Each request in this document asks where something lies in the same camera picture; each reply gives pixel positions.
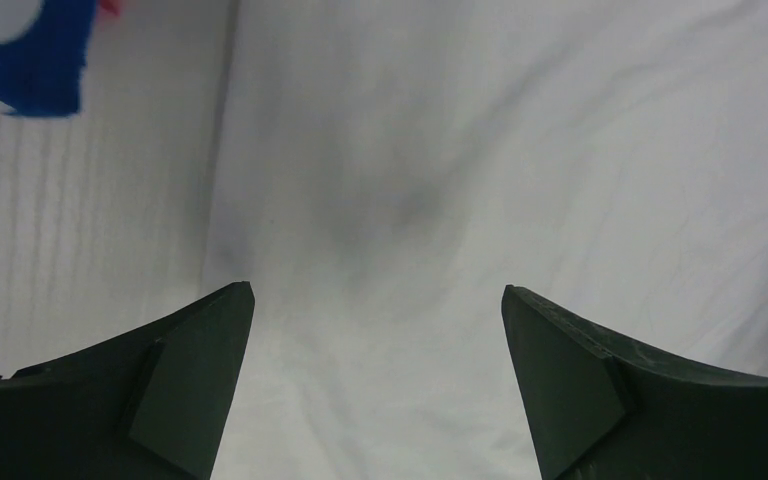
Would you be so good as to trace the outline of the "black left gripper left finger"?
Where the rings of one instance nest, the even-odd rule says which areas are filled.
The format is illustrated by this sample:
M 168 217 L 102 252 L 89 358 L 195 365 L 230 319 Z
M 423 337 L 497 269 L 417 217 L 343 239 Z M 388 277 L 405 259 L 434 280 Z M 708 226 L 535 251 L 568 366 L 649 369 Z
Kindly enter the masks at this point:
M 0 479 L 207 479 L 255 297 L 231 283 L 162 319 L 0 377 Z

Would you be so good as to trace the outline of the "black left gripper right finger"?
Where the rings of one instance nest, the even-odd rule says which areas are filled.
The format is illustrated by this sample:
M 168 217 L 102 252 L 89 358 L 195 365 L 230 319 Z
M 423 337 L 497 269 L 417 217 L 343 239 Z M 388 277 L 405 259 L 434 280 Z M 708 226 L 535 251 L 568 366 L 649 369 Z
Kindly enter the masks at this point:
M 544 479 L 768 479 L 768 377 L 683 358 L 505 288 Z

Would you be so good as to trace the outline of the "white printed t-shirt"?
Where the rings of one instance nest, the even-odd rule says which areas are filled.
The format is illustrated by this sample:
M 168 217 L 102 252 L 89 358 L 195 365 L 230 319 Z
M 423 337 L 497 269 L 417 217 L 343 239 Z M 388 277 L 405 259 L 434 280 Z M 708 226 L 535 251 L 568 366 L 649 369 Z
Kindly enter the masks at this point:
M 256 310 L 218 479 L 535 479 L 527 287 L 768 376 L 768 1 L 250 1 L 204 285 Z

